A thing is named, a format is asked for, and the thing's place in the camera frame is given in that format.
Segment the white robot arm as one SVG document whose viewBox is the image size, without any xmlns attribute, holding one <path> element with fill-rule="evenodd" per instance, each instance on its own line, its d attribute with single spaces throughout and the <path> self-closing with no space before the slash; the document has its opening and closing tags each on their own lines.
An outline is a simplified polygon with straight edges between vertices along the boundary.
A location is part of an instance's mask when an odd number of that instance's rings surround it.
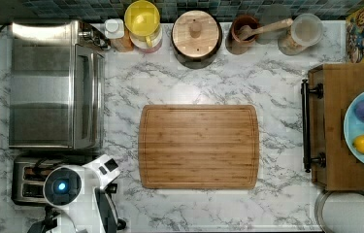
<svg viewBox="0 0 364 233">
<path fill-rule="evenodd" d="M 107 154 L 84 165 L 54 169 L 43 187 L 44 198 L 54 211 L 33 223 L 27 233 L 117 233 L 125 229 L 109 191 L 119 174 L 118 165 Z"/>
</svg>

